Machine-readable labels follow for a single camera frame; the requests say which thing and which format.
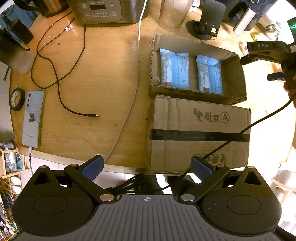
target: black tape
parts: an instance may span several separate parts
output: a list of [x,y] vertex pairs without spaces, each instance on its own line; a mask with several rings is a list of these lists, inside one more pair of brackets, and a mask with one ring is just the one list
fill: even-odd
[[[229,141],[234,138],[237,133],[225,132],[209,132],[209,131],[176,131],[176,130],[159,130],[152,129],[150,131],[150,140],[164,141]],[[249,142],[250,134],[242,134],[233,141]]]
[[[19,102],[15,103],[15,98],[16,96],[20,96]],[[10,95],[10,99],[9,99],[9,106],[11,110],[20,110],[22,108],[22,106],[24,105],[25,102],[25,92],[23,89],[21,88],[15,88],[14,91],[11,93]]]

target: white cable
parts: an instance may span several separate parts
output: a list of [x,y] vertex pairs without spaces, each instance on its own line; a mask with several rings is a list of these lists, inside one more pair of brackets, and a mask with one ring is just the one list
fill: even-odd
[[120,131],[119,131],[119,133],[118,133],[118,136],[117,136],[117,138],[116,138],[116,140],[115,140],[115,143],[114,143],[114,145],[112,146],[111,151],[110,151],[109,154],[107,155],[105,161],[107,161],[107,159],[108,159],[109,156],[111,155],[111,153],[112,153],[114,147],[116,146],[116,143],[117,143],[117,141],[118,141],[118,139],[119,139],[119,136],[120,136],[120,134],[121,134],[121,131],[122,131],[122,129],[123,129],[123,126],[124,126],[124,124],[126,123],[126,120],[127,120],[128,116],[129,116],[129,113],[131,112],[131,108],[132,108],[132,106],[133,106],[133,103],[134,103],[134,101],[135,101],[135,97],[136,97],[136,94],[137,94],[138,85],[139,85],[139,69],[140,69],[140,68],[139,68],[139,60],[140,60],[140,33],[141,33],[141,22],[142,22],[142,17],[143,17],[143,15],[144,15],[145,8],[146,8],[146,4],[147,4],[147,0],[144,0],[144,5],[143,5],[142,13],[141,13],[141,16],[140,16],[139,27],[138,27],[138,73],[137,73],[137,84],[136,84],[136,88],[135,88],[135,93],[134,93],[134,95],[133,95],[133,99],[132,99],[132,102],[131,102],[131,106],[130,106],[130,108],[129,108],[129,110],[128,110],[128,113],[127,113],[127,115],[126,115],[126,117],[125,117],[125,119],[124,119],[124,121],[123,121],[123,124],[122,124],[122,126],[121,126],[121,128],[120,128]]

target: human hand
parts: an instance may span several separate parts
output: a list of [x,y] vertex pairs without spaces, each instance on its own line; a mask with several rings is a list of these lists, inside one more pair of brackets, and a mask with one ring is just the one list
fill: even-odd
[[[285,91],[289,92],[289,99],[291,99],[295,95],[296,89],[292,90],[287,82],[284,82],[284,89]],[[294,107],[296,108],[296,98],[294,98],[293,102],[294,102]]]

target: blue packaged snack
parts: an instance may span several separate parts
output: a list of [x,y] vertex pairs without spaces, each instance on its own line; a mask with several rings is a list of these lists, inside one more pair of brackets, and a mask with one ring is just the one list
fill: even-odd
[[223,94],[221,63],[213,58],[197,55],[199,91]]
[[161,84],[176,88],[189,88],[188,53],[174,53],[160,49]]

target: cardboard box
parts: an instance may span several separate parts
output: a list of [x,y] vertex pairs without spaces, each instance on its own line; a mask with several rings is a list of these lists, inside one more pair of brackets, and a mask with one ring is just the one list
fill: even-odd
[[[156,96],[148,121],[147,167],[154,173],[182,173],[190,167],[192,156],[205,156],[250,124],[250,109]],[[249,140],[250,130],[207,161],[244,167]]]
[[[189,85],[190,89],[174,88],[161,85],[161,61],[159,49],[167,49],[174,53],[189,53]],[[205,55],[219,60],[222,74],[223,95],[206,93],[198,90],[198,73],[196,55]],[[206,44],[200,40],[157,34],[152,44],[152,62],[150,90],[152,97],[166,95],[174,98],[205,101],[217,104],[236,104],[247,100],[244,71],[236,53]]]

